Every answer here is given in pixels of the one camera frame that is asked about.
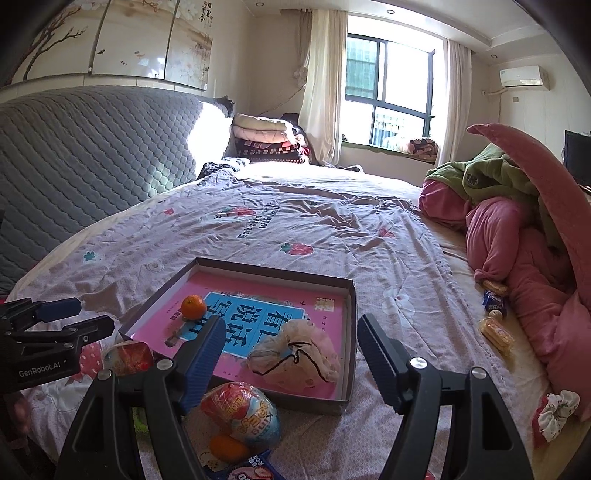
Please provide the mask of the person's hand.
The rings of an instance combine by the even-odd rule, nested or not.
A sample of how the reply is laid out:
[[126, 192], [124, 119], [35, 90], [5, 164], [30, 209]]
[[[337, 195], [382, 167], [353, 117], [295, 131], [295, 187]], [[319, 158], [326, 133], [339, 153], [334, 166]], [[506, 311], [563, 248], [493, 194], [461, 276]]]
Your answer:
[[31, 430], [30, 404], [20, 392], [8, 394], [4, 399], [11, 422], [18, 432], [16, 437], [9, 441], [10, 448], [25, 448], [28, 446], [28, 434]]

